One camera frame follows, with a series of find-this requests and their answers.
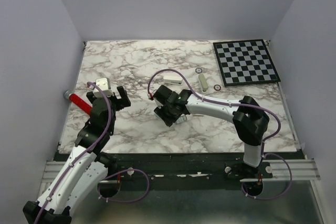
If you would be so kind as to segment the staple tray with staples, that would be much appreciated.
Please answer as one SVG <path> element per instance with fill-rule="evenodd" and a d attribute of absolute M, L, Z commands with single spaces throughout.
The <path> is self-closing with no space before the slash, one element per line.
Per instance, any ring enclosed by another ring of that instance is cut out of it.
<path fill-rule="evenodd" d="M 176 124 L 181 124 L 181 123 L 184 123 L 184 122 L 187 122 L 187 116 L 186 115 L 183 115 L 183 116 L 180 116 L 177 120 L 176 120 Z"/>

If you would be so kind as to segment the beige green stapler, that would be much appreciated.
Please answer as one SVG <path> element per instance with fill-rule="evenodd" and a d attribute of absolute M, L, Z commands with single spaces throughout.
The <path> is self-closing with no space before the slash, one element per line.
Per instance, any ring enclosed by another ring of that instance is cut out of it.
<path fill-rule="evenodd" d="M 198 81 L 201 86 L 202 92 L 206 92 L 208 90 L 208 83 L 205 76 L 202 73 L 198 75 Z"/>

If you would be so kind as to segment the light blue stapler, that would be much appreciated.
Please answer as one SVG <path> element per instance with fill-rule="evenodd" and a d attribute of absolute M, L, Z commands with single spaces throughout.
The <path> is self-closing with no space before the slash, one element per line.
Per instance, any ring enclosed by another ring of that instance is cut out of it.
<path fill-rule="evenodd" d="M 161 119 L 161 117 L 160 117 L 160 108 L 159 108 L 159 107 L 156 107 L 156 108 L 154 109 L 154 114 L 155 114 L 155 116 L 156 116 L 156 118 L 157 118 L 158 120 Z"/>

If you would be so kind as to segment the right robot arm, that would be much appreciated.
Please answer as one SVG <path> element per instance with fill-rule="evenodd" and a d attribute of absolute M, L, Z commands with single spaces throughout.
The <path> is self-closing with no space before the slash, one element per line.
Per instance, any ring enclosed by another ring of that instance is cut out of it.
<path fill-rule="evenodd" d="M 262 140 L 268 129 L 269 116 L 249 96 L 241 100 L 205 97 L 184 89 L 180 93 L 161 85 L 150 99 L 157 107 L 154 113 L 168 126 L 182 115 L 205 115 L 234 124 L 239 139 L 244 143 L 242 173 L 249 178 L 260 172 Z"/>

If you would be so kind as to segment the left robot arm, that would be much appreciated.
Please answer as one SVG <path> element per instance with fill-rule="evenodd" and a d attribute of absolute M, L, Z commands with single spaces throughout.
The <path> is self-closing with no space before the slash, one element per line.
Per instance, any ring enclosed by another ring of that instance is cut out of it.
<path fill-rule="evenodd" d="M 124 87 L 118 86 L 116 97 L 109 85 L 93 87 L 87 93 L 88 102 L 66 91 L 65 98 L 89 115 L 89 120 L 80 130 L 65 164 L 50 186 L 36 201 L 28 201 L 23 213 L 28 223 L 71 223 L 72 212 L 79 200 L 101 179 L 116 175 L 115 164 L 102 155 L 102 149 L 114 133 L 115 113 L 130 107 L 131 102 Z"/>

